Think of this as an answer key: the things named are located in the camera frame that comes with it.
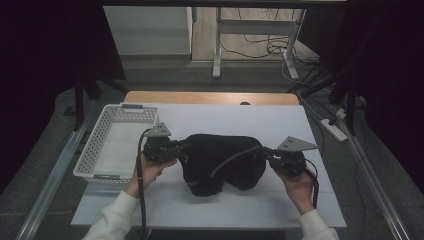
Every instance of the human hand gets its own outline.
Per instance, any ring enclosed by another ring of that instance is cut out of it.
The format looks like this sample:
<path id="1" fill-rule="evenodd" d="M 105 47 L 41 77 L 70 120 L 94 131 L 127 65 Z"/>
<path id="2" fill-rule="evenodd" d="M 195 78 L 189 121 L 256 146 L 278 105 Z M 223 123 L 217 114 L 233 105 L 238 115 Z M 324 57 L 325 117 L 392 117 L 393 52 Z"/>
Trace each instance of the human hand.
<path id="1" fill-rule="evenodd" d="M 314 183 L 306 173 L 303 172 L 298 177 L 287 177 L 281 172 L 274 171 L 281 180 L 283 180 L 286 186 L 287 195 L 290 197 L 297 210 L 299 210 L 300 214 L 303 215 L 315 209 L 312 205 L 312 190 Z"/>
<path id="2" fill-rule="evenodd" d="M 152 162 L 149 162 L 144 156 L 144 154 L 140 154 L 140 158 L 141 167 L 143 169 L 142 174 L 144 190 L 146 190 L 149 185 L 154 182 L 158 176 L 162 174 L 163 169 L 171 167 L 172 165 L 177 163 L 177 159 L 174 159 L 166 163 L 154 164 Z M 134 198 L 139 198 L 137 165 L 136 167 L 134 167 L 133 176 L 124 191 Z"/>

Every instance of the white wall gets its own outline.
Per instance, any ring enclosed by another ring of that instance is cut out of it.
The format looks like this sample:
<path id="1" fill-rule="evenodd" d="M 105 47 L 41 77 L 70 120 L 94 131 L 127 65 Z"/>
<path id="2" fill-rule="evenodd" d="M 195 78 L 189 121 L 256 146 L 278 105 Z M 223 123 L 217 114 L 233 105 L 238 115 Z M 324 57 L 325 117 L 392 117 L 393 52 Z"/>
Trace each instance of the white wall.
<path id="1" fill-rule="evenodd" d="M 104 10 L 120 55 L 191 53 L 191 8 L 105 6 Z"/>

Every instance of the white plastic basket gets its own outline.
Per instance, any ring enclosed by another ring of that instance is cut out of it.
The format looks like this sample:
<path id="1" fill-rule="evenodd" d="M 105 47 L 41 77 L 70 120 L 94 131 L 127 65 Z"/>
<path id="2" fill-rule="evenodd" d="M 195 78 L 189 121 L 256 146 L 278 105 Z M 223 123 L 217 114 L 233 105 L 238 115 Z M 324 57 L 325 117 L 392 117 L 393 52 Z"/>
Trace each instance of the white plastic basket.
<path id="1" fill-rule="evenodd" d="M 74 175 L 96 183 L 128 182 L 134 171 L 140 136 L 159 122 L 157 108 L 106 105 L 74 168 Z"/>

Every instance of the gray floor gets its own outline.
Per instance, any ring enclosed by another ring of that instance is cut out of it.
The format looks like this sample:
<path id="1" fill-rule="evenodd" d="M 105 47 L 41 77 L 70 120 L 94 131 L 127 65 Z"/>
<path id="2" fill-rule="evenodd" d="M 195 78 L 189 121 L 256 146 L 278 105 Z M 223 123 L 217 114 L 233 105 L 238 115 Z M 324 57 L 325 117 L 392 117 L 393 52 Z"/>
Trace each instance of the gray floor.
<path id="1" fill-rule="evenodd" d="M 293 82 L 282 76 L 281 64 L 278 63 L 226 62 L 223 64 L 221 79 L 218 81 L 212 78 L 211 63 L 150 62 L 146 64 L 128 61 L 124 62 L 124 66 L 127 81 L 121 84 L 132 90 L 286 92 L 294 86 Z M 298 68 L 301 76 L 305 76 L 308 70 L 309 67 Z M 102 83 L 99 85 L 103 96 L 98 101 L 94 119 L 97 119 L 105 104 L 119 103 L 124 99 L 123 94 L 109 86 Z M 325 98 L 327 94 L 325 91 L 320 91 L 314 94 L 314 99 L 329 108 Z M 308 99 L 307 102 L 319 115 L 329 117 L 328 111 L 321 104 Z M 57 97 L 56 111 L 49 125 L 34 146 L 24 166 L 0 196 L 0 239 L 14 239 L 18 234 L 73 130 L 74 116 L 72 114 L 64 116 L 66 109 L 73 105 L 72 89 Z M 348 145 L 339 143 L 325 130 L 321 131 L 312 120 L 319 119 L 309 109 L 306 108 L 306 111 L 311 115 L 309 120 L 318 145 L 325 146 L 323 161 L 348 226 L 337 229 L 340 239 L 394 239 L 361 171 L 355 171 L 356 161 Z M 358 110 L 356 113 L 358 139 L 366 149 L 378 178 L 405 223 L 411 239 L 424 239 L 423 195 L 396 158 L 367 128 L 363 111 Z M 70 226 L 86 186 L 84 180 L 72 174 L 83 146 L 84 141 L 74 155 L 35 239 L 80 239 L 86 233 L 87 227 Z M 132 231 L 130 235 L 137 235 L 136 231 Z M 264 234 L 261 239 L 277 237 L 278 234 L 266 237 Z M 286 232 L 287 239 L 300 239 L 300 237 L 298 230 Z"/>

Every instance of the white tabletop surface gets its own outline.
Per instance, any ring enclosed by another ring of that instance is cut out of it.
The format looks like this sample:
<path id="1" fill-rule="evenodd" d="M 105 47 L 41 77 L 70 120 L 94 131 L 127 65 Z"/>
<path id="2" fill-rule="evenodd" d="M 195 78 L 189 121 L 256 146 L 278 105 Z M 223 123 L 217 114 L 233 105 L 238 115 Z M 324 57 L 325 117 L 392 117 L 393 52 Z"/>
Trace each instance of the white tabletop surface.
<path id="1" fill-rule="evenodd" d="M 273 149 L 288 136 L 316 143 L 302 106 L 144 105 L 159 109 L 160 121 L 166 124 L 172 132 L 170 138 L 175 140 L 209 133 L 251 136 Z M 128 158 L 135 159 L 135 154 L 136 150 L 129 153 Z M 304 151 L 304 155 L 318 168 L 318 211 L 329 226 L 345 227 L 319 151 Z M 91 225 L 100 209 L 110 205 L 123 188 L 123 185 L 88 184 L 72 224 Z M 147 226 L 151 228 L 274 230 L 300 226 L 299 213 L 268 164 L 253 189 L 240 191 L 224 184 L 223 191 L 217 195 L 196 197 L 186 185 L 178 163 L 166 169 L 149 187 L 145 200 Z M 139 209 L 133 215 L 133 223 L 141 225 Z"/>

